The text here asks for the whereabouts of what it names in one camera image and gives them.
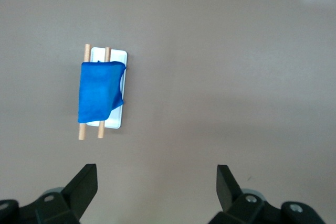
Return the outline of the blue microfibre towel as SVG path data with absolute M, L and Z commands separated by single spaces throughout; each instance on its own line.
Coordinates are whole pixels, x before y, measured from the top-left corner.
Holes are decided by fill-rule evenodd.
M 119 61 L 81 64 L 78 123 L 105 121 L 123 105 L 120 83 L 125 70 Z

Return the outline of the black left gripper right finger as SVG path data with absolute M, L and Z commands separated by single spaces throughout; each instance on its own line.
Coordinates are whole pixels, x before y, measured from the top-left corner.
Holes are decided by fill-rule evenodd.
M 227 165 L 217 166 L 216 192 L 222 211 L 208 224 L 326 224 L 307 204 L 287 201 L 276 208 L 256 193 L 243 191 Z

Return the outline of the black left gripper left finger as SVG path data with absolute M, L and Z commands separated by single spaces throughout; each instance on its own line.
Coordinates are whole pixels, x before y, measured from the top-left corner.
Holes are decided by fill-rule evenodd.
M 0 200 L 0 224 L 80 224 L 97 191 L 97 166 L 86 164 L 60 192 L 45 193 L 29 205 Z

